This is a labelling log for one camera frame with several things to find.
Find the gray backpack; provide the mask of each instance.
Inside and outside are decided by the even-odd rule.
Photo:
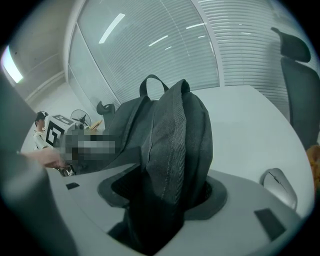
[[[149,78],[162,83],[159,100],[148,97]],[[106,124],[101,140],[113,141],[114,148],[90,161],[85,152],[79,154],[79,163],[86,160],[89,168],[77,175],[134,164],[101,181],[98,192],[111,206],[126,209],[123,222],[109,234],[153,255],[182,227],[185,211],[208,197],[211,188],[205,181],[213,141],[208,111],[186,80],[168,89],[149,75],[139,92],[139,98],[123,103],[116,112],[98,104]]]

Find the ceiling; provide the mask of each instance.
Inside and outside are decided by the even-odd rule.
[[[10,53],[23,76],[15,88],[24,99],[59,73],[64,82],[63,43],[74,2],[44,0],[13,36]]]

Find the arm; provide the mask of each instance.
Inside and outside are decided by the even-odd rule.
[[[69,167],[60,157],[59,151],[52,148],[44,148],[28,153],[21,153],[27,158],[37,160],[44,167],[60,168]]]

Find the chair headrest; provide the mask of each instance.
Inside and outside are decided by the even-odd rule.
[[[272,27],[272,31],[280,36],[281,54],[292,60],[308,63],[311,60],[311,54],[308,46],[300,38],[282,33],[279,29]]]

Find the white mouse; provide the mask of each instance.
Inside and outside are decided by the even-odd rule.
[[[279,168],[267,170],[262,176],[261,183],[283,203],[296,210],[298,202],[297,195],[285,174]]]

